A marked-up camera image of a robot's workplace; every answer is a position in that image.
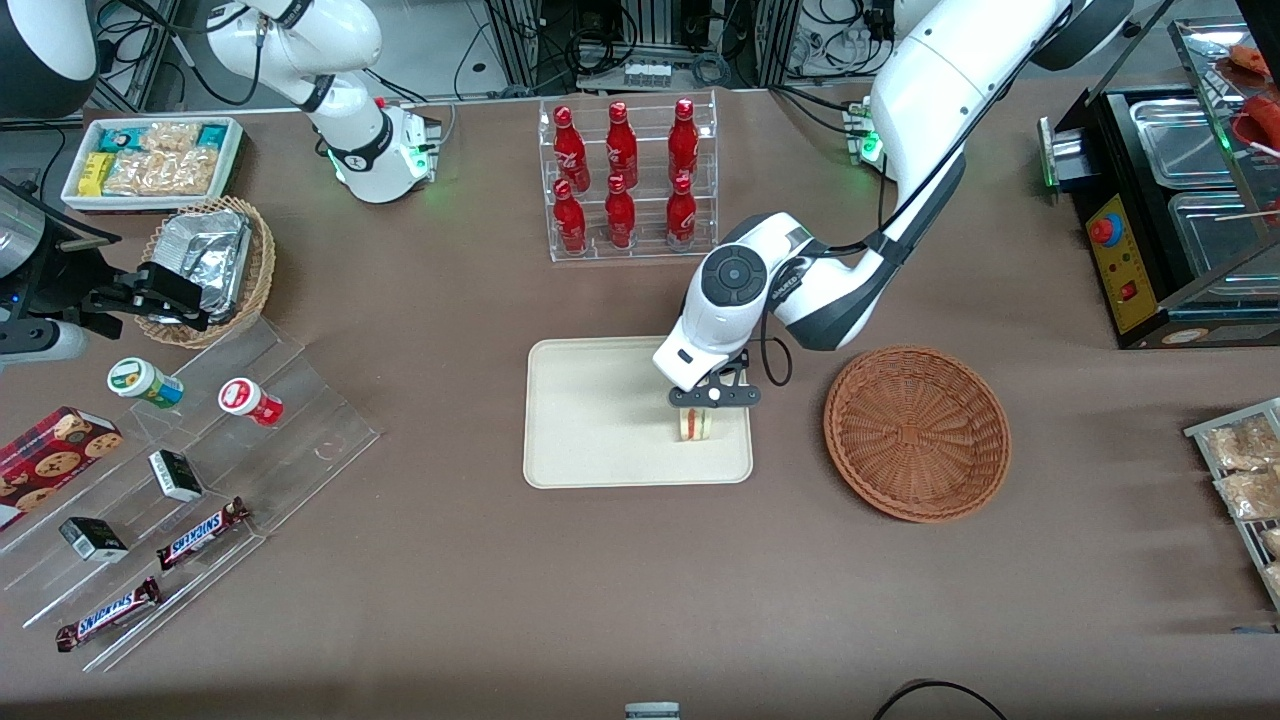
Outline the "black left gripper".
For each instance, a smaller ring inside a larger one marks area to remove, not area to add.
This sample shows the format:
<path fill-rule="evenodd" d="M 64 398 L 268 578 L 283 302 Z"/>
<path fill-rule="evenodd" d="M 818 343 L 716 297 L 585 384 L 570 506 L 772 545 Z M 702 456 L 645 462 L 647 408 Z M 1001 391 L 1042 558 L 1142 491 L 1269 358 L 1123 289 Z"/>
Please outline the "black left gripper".
<path fill-rule="evenodd" d="M 699 386 L 690 391 L 675 387 L 668 393 L 668 402 L 675 413 L 675 432 L 684 432 L 684 410 L 681 407 L 721 407 L 717 410 L 717 432 L 728 428 L 726 407 L 754 407 L 760 402 L 762 392 L 755 386 Z"/>

